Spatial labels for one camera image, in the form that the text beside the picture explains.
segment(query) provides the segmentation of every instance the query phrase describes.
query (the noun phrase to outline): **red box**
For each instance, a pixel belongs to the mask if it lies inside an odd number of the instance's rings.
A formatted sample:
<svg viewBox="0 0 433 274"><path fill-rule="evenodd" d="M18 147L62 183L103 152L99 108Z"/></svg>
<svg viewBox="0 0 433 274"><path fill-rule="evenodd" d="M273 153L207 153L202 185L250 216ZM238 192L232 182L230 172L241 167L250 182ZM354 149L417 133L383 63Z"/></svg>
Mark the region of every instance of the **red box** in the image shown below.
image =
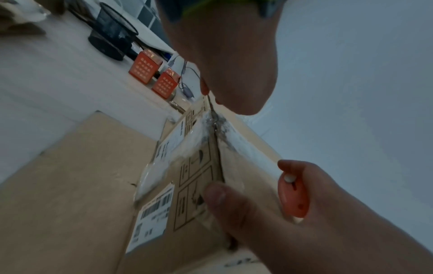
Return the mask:
<svg viewBox="0 0 433 274"><path fill-rule="evenodd" d="M149 83L159 67L162 65L162 58L149 49L140 52L134 61L129 74L144 84Z"/></svg>
<svg viewBox="0 0 433 274"><path fill-rule="evenodd" d="M171 68L168 68L161 73L161 76L159 76L157 82L153 85L152 90L164 99L168 99L177 87L179 79L179 74L175 73Z"/></svg>

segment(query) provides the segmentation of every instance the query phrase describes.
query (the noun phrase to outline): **white label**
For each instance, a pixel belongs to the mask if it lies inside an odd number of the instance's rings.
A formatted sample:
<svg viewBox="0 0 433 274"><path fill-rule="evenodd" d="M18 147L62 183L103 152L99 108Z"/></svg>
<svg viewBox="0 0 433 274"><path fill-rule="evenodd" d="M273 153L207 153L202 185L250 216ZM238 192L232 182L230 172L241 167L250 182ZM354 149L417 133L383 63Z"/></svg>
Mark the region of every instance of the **white label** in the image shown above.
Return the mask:
<svg viewBox="0 0 433 274"><path fill-rule="evenodd" d="M126 253L164 233L174 189L175 186L169 184L152 201L141 208Z"/></svg>
<svg viewBox="0 0 433 274"><path fill-rule="evenodd" d="M171 152L182 142L185 136L185 118L173 129L170 135L159 145L154 162L169 159Z"/></svg>

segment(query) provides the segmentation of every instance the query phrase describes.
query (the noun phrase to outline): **red utility knife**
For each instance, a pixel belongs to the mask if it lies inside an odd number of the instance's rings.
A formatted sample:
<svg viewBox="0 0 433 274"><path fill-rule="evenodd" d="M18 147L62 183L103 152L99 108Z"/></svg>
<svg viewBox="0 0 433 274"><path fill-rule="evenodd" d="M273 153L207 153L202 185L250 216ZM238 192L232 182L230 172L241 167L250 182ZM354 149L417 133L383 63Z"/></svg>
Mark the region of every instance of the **red utility knife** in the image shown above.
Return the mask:
<svg viewBox="0 0 433 274"><path fill-rule="evenodd" d="M310 200L301 178L283 172L278 179L278 196L285 214L298 218L307 215Z"/></svg>

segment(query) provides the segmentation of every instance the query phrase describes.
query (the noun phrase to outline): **white table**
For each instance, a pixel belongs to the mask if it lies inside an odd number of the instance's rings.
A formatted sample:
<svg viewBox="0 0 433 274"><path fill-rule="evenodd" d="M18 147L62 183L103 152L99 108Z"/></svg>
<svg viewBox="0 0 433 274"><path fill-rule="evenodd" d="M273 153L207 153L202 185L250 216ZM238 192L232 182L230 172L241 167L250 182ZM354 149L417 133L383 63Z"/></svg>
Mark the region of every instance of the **white table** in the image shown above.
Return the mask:
<svg viewBox="0 0 433 274"><path fill-rule="evenodd" d="M159 139L180 114L87 40L66 13L39 24L45 36L0 37L0 183L87 116L100 110Z"/></svg>

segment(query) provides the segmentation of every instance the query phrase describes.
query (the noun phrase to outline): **person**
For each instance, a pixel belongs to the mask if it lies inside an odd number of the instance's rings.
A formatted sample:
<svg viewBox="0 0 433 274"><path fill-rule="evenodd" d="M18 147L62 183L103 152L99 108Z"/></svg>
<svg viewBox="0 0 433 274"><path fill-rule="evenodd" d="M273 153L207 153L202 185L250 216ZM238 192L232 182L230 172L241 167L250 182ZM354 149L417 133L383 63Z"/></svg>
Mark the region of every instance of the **person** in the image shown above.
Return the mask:
<svg viewBox="0 0 433 274"><path fill-rule="evenodd" d="M172 22L161 2L162 26L179 55L200 70L202 93L212 90L218 103L237 114L259 112L278 75L275 35L282 6L264 18L255 2L219 1Z"/></svg>
<svg viewBox="0 0 433 274"><path fill-rule="evenodd" d="M273 274L433 273L433 255L408 234L344 191L318 166L280 160L301 177L310 198L299 224L267 213L221 183L204 191L222 228L244 243Z"/></svg>

